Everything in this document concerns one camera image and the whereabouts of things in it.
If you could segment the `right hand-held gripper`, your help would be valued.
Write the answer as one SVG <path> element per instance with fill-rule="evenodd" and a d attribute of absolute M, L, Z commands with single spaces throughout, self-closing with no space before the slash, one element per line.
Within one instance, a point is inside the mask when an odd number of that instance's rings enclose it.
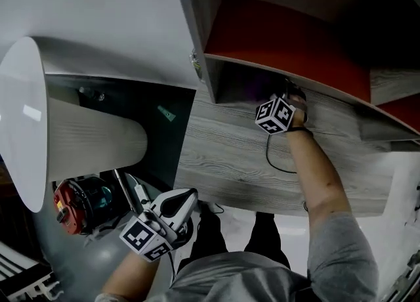
<path fill-rule="evenodd" d="M 291 131 L 296 110 L 304 114 L 307 122 L 306 95 L 303 90 L 286 79 L 275 85 L 268 101 L 256 108 L 255 124 L 269 135 Z"/>

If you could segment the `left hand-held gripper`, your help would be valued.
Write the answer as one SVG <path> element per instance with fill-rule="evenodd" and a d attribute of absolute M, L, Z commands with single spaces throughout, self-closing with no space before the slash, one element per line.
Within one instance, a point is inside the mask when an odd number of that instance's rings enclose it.
<path fill-rule="evenodd" d="M 120 240 L 147 262 L 187 244 L 194 231 L 191 215 L 198 202 L 195 188 L 179 188 L 164 192 L 150 201 L 145 189 L 136 193 L 142 213 L 131 217 L 119 235 Z"/>

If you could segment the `person's right hand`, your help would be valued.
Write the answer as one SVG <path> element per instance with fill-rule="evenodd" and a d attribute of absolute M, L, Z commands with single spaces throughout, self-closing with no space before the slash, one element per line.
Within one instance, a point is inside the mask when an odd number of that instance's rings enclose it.
<path fill-rule="evenodd" d="M 295 113 L 291 122 L 292 127 L 303 127 L 308 119 L 307 116 L 307 103 L 304 98 L 299 95 L 290 95 L 289 100 L 295 107 Z"/>

